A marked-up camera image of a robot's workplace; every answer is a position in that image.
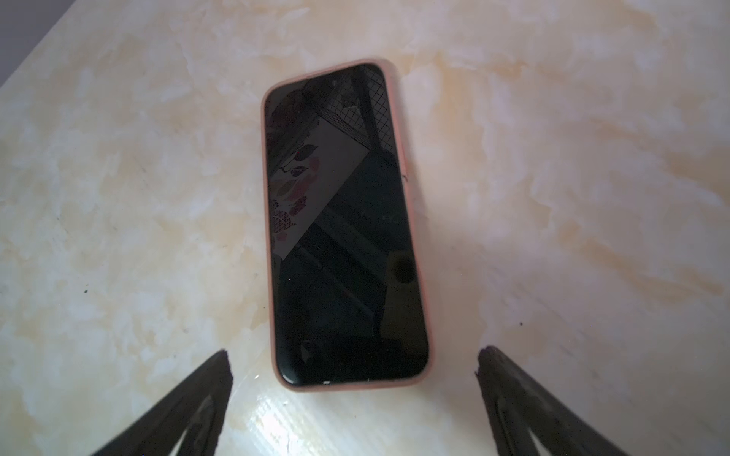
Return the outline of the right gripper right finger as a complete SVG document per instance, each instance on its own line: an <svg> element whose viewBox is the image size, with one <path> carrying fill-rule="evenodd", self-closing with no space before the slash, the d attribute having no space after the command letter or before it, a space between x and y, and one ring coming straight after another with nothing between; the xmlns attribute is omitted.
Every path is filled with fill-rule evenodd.
<svg viewBox="0 0 730 456"><path fill-rule="evenodd" d="M475 373L500 455L624 455L498 347L478 355Z"/></svg>

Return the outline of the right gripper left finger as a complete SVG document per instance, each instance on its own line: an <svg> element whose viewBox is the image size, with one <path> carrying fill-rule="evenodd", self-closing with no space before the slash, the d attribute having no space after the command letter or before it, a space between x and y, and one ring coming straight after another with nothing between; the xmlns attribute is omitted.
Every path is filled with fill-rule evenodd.
<svg viewBox="0 0 730 456"><path fill-rule="evenodd" d="M214 353L97 455L213 455L233 386L227 351Z"/></svg>

